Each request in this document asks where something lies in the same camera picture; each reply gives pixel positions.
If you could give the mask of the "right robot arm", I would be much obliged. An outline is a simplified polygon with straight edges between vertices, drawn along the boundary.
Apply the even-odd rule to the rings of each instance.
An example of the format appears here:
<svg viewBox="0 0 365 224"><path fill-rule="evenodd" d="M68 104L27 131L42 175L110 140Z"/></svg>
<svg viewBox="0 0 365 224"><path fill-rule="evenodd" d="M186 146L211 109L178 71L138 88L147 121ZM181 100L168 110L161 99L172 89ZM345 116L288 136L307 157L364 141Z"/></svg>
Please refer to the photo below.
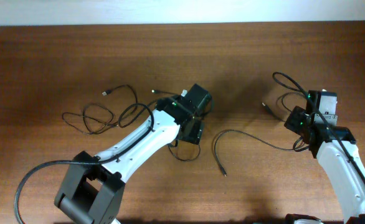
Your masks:
<svg viewBox="0 0 365 224"><path fill-rule="evenodd" d="M345 223L365 223L365 167L356 139L337 126L337 94L310 90L306 108L294 107L284 126L308 145L331 182Z"/></svg>

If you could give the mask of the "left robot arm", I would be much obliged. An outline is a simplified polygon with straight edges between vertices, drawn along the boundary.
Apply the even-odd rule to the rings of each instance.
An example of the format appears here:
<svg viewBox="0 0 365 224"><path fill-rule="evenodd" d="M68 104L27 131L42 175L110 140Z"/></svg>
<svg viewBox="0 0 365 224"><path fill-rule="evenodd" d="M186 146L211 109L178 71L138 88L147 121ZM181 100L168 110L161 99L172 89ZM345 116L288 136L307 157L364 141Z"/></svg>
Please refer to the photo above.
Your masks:
<svg viewBox="0 0 365 224"><path fill-rule="evenodd" d="M201 118L211 101L211 94L198 84L159 99L146 121L123 140L96 156L82 151L72 159L54 205L74 223L118 223L128 179L173 141L199 144L204 129Z"/></svg>

